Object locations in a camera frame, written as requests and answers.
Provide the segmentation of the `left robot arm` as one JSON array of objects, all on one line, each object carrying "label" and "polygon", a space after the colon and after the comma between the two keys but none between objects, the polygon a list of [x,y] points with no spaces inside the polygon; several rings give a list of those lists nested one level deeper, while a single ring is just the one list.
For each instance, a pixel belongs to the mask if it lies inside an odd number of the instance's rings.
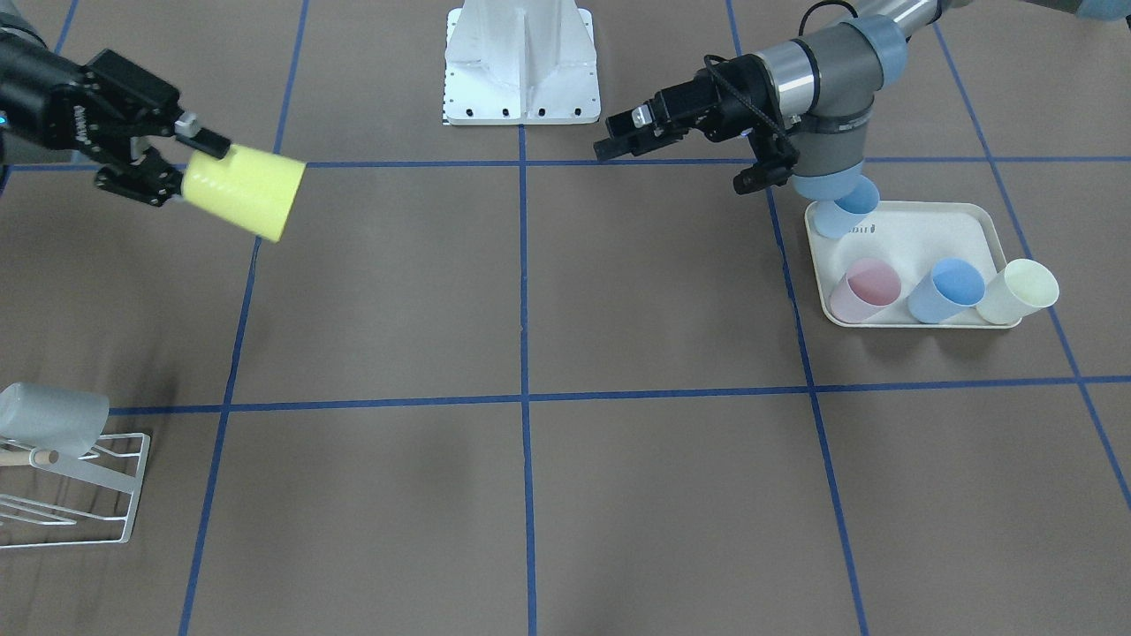
[{"label": "left robot arm", "polygon": [[703,57],[687,83],[661,89],[605,121],[593,149],[601,162],[640,156],[700,132],[709,141],[744,137],[750,167],[732,181],[740,196],[791,186],[812,201],[846,198],[863,184],[874,97],[907,68],[910,37],[959,1],[844,1],[817,31],[775,48],[725,59]]}]

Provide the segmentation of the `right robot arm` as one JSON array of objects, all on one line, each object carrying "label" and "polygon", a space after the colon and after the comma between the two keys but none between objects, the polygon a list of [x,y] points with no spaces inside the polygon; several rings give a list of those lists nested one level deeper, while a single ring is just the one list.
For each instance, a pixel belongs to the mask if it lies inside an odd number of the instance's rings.
[{"label": "right robot arm", "polygon": [[182,196],[185,173],[150,145],[161,137],[214,160],[232,143],[180,105],[172,84],[113,49],[76,65],[48,48],[12,1],[3,3],[3,167],[64,162],[97,166],[102,192],[161,207]]}]

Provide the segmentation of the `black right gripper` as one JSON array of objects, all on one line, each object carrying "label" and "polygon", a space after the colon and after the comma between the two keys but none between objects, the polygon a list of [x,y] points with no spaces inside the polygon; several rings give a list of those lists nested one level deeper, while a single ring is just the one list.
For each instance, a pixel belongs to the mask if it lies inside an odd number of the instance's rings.
[{"label": "black right gripper", "polygon": [[113,49],[76,65],[43,44],[5,35],[1,55],[3,164],[36,163],[18,151],[48,156],[78,153],[101,169],[102,192],[161,207],[182,196],[185,173],[144,140],[152,136],[224,160],[232,141],[180,108],[180,91]]}]

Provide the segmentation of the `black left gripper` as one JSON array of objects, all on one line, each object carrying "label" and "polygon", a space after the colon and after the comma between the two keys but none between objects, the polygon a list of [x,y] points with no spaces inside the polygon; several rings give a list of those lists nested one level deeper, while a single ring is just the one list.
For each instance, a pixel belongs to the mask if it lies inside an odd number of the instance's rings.
[{"label": "black left gripper", "polygon": [[596,160],[642,156],[700,132],[709,141],[746,134],[753,162],[735,177],[736,194],[786,186],[800,160],[789,140],[769,67],[756,54],[724,59],[703,55],[703,68],[691,80],[664,88],[649,108],[633,108],[605,120],[606,137],[594,141]]}]

